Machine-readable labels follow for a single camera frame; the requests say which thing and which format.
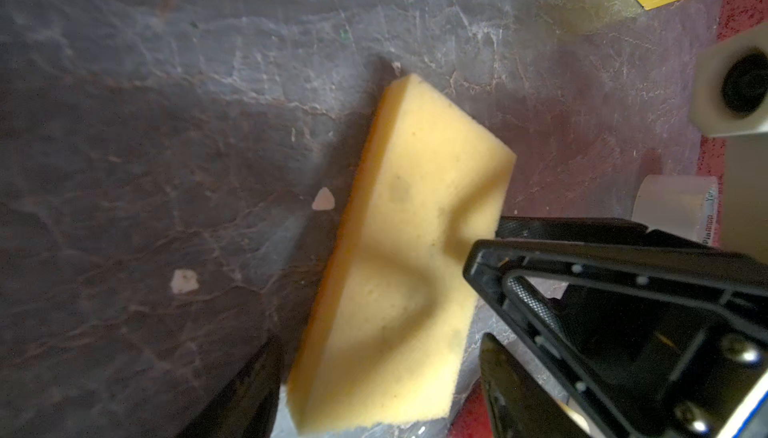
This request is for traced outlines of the tan sponge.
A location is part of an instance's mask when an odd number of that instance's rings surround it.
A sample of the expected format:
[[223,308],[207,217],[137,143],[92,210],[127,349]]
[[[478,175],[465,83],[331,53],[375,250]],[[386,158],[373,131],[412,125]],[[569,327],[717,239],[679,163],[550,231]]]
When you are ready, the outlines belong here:
[[299,435],[447,416],[515,162],[420,76],[385,89],[287,381]]

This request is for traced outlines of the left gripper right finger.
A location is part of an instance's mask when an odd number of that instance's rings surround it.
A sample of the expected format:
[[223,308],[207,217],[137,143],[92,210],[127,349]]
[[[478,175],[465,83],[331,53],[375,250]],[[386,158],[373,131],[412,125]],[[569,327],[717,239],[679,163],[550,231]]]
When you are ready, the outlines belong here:
[[493,437],[587,435],[491,333],[482,337],[479,361]]

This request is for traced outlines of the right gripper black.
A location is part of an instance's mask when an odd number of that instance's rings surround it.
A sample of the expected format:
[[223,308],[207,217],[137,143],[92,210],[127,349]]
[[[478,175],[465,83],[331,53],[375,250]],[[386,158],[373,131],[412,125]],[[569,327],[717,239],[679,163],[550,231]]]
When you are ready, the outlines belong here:
[[767,433],[767,267],[622,219],[505,217],[465,280],[607,437]]

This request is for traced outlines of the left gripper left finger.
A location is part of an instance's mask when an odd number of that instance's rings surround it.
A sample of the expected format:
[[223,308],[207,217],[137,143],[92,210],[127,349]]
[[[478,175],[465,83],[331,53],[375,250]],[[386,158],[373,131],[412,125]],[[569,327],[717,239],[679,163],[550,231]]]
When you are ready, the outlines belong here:
[[270,437],[277,416],[283,351],[270,336],[176,437]]

